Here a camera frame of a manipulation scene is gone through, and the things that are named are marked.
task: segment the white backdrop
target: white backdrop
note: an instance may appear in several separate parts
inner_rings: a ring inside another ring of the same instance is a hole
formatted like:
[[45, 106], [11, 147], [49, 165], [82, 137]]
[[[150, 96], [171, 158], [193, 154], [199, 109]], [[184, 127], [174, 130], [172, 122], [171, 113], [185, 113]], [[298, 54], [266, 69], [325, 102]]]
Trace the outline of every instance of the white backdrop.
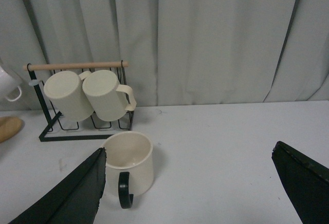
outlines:
[[139, 106], [329, 99], [329, 0], [300, 1], [278, 65], [294, 3], [0, 0], [0, 63], [24, 80], [0, 110], [40, 108], [27, 63], [129, 61]]

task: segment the wooden board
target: wooden board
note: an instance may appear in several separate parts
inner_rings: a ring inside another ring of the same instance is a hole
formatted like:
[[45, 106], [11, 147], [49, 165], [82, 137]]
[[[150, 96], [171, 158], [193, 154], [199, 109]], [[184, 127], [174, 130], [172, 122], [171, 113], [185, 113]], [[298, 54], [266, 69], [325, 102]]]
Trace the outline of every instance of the wooden board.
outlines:
[[0, 117], [0, 143], [16, 135], [22, 124], [23, 121], [18, 117]]

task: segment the cream ceramic mug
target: cream ceramic mug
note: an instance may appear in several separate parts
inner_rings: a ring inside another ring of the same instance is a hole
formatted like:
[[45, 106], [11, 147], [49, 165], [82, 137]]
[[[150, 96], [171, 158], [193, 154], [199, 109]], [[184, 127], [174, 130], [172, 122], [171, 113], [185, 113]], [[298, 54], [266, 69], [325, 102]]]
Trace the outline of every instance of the cream ceramic mug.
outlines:
[[118, 77], [112, 71], [98, 70], [91, 73], [84, 80], [82, 89], [101, 120], [118, 120], [127, 111], [133, 111], [136, 108], [133, 89], [120, 84]]
[[82, 90], [82, 81], [91, 73], [77, 75], [73, 71], [60, 71], [52, 75], [44, 86], [44, 93], [72, 121], [82, 121], [93, 114], [94, 109]]
[[153, 143], [139, 132], [117, 133], [103, 143], [106, 149], [106, 181], [109, 192], [119, 197], [123, 209], [133, 197], [146, 192], [154, 180]]

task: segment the white tabletop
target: white tabletop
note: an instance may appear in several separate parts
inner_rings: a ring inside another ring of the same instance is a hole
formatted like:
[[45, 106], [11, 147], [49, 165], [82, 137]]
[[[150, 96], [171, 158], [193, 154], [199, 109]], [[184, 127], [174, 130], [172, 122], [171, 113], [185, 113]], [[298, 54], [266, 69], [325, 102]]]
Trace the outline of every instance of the white tabletop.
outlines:
[[[40, 142], [41, 111], [0, 144], [0, 223], [39, 200], [102, 143]], [[104, 195], [94, 223], [302, 223], [271, 159], [281, 140], [329, 167], [329, 102], [139, 107], [133, 130], [154, 143], [155, 181], [129, 210]]]

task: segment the wooden bar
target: wooden bar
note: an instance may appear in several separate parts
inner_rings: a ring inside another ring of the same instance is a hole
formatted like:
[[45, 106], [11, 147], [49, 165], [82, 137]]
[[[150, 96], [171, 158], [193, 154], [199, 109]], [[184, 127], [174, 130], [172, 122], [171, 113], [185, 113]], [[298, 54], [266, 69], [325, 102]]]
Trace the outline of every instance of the wooden bar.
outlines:
[[[123, 67], [128, 67], [128, 61], [122, 62]], [[39, 70], [67, 70], [82, 68], [110, 68], [121, 67], [121, 62], [88, 62], [88, 63], [67, 63], [67, 64], [45, 64], [45, 65], [29, 65], [30, 71]], [[23, 70], [27, 71], [27, 66], [23, 66]]]

